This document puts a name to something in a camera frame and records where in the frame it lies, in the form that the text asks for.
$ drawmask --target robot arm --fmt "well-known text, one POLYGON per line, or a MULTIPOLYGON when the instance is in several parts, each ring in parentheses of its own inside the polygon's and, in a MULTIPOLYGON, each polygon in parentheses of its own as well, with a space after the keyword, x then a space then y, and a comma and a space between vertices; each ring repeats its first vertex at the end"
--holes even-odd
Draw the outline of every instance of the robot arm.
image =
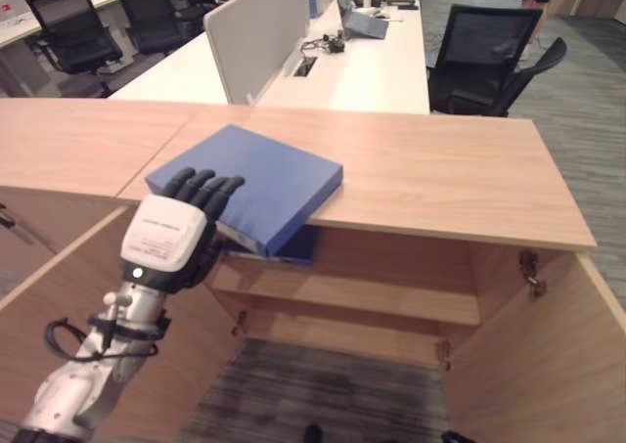
POLYGON ((91 439, 146 359, 158 353, 170 320, 169 294, 197 285, 211 270, 220 245, 215 221, 243 183, 210 170, 183 169, 161 196, 147 196, 126 231, 121 249, 123 284, 104 297, 106 310, 89 319, 85 334, 62 319, 45 332, 50 350, 67 360, 41 384, 14 443, 78 443, 91 439), (79 342, 63 350, 58 328, 79 342))

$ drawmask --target cabinet door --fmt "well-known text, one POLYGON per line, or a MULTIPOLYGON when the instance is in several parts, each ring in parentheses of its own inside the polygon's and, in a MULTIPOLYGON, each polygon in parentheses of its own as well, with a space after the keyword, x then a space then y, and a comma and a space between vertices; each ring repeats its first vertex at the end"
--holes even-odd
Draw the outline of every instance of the cabinet door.
MULTIPOLYGON (((20 421, 39 384, 63 363, 44 346, 45 326, 68 317, 87 330, 103 295, 119 288, 119 247, 133 211, 113 211, 0 300, 0 420, 20 421)), ((160 353, 98 431, 173 440, 241 345, 234 321, 202 285, 171 296, 166 308, 172 324, 160 353)))
POLYGON ((520 290, 453 351, 451 427, 479 442, 626 441, 624 311, 584 254, 538 277, 544 296, 520 290))
POLYGON ((46 245, 34 238, 19 225, 0 226, 0 270, 20 282, 37 270, 54 255, 46 245))
POLYGON ((0 214, 52 251, 59 252, 110 213, 119 202, 24 189, 0 191, 0 214))

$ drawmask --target metal hinge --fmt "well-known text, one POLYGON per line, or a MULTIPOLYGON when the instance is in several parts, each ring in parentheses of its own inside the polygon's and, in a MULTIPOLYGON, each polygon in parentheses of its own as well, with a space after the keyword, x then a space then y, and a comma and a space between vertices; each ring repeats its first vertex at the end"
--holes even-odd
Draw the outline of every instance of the metal hinge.
POLYGON ((539 257, 532 250, 523 250, 519 253, 519 269, 526 280, 530 292, 530 299, 535 300, 548 292, 548 284, 537 279, 539 257))
POLYGON ((452 345, 450 340, 444 338, 437 343, 437 359, 439 360, 439 368, 444 372, 452 370, 452 361, 450 355, 452 354, 452 345))
POLYGON ((232 336, 236 337, 237 335, 239 335, 239 331, 244 330, 244 324, 246 323, 246 319, 247 319, 247 311, 246 310, 240 311, 239 316, 237 316, 237 325, 231 329, 232 336))

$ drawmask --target blue folder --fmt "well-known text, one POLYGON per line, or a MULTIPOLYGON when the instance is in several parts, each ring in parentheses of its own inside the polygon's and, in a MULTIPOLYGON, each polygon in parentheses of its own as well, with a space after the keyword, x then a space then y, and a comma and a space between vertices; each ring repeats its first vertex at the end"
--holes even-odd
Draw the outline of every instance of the blue folder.
POLYGON ((319 226, 304 225, 275 255, 270 257, 262 257, 231 240, 224 243, 224 254, 231 257, 242 257, 244 259, 263 259, 273 262, 308 266, 313 264, 313 256, 315 255, 315 247, 320 235, 320 230, 319 226))
POLYGON ((343 167, 236 125, 228 125, 151 173, 159 194, 184 167, 243 176, 218 229, 233 241, 269 257, 297 232, 341 184, 343 167))

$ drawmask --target laptop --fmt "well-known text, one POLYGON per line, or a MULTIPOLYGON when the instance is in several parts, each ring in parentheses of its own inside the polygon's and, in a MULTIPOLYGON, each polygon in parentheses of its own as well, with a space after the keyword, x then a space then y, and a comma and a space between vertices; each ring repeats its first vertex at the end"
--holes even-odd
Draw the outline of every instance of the laptop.
POLYGON ((336 3, 339 5, 341 24, 344 29, 367 37, 384 39, 389 27, 387 21, 354 11, 351 0, 336 0, 336 3))

